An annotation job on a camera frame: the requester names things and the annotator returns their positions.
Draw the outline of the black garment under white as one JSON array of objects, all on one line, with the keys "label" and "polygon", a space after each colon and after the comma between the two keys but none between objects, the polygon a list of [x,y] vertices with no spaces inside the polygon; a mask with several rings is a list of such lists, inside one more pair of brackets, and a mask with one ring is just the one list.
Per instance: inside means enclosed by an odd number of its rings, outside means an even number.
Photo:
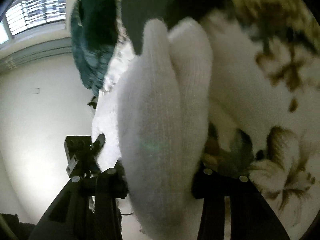
[{"label": "black garment under white", "polygon": [[150,19],[163,20],[168,29],[185,17],[197,21],[213,9],[223,9],[229,0],[122,0],[121,19],[135,54],[142,52],[144,25]]}]

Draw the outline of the window with bars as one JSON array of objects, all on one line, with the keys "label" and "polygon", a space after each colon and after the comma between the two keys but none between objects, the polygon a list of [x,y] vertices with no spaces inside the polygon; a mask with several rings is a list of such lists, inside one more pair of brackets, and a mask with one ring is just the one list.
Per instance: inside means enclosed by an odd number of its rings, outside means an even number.
[{"label": "window with bars", "polygon": [[1,44],[31,29],[66,20],[66,0],[14,0],[1,20]]}]

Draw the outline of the floral bed sheet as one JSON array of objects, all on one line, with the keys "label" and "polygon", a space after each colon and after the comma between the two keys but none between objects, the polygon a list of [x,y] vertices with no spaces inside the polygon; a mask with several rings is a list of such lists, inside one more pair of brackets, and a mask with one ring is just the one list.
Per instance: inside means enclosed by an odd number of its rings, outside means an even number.
[{"label": "floral bed sheet", "polygon": [[[250,180],[289,239],[319,239],[319,24],[303,0],[229,0],[213,10],[238,21],[251,41],[261,42],[254,60],[273,87],[284,85],[289,92],[289,122],[271,127],[258,150],[240,128],[234,146],[224,150],[209,124],[199,164]],[[224,238],[231,239],[229,198],[225,201]]]}]

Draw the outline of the dark green quilt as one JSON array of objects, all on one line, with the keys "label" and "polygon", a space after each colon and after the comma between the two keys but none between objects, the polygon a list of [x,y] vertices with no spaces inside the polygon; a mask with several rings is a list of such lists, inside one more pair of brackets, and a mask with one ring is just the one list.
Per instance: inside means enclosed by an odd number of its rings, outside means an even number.
[{"label": "dark green quilt", "polygon": [[82,84],[98,96],[118,42],[116,0],[76,0],[71,39]]}]

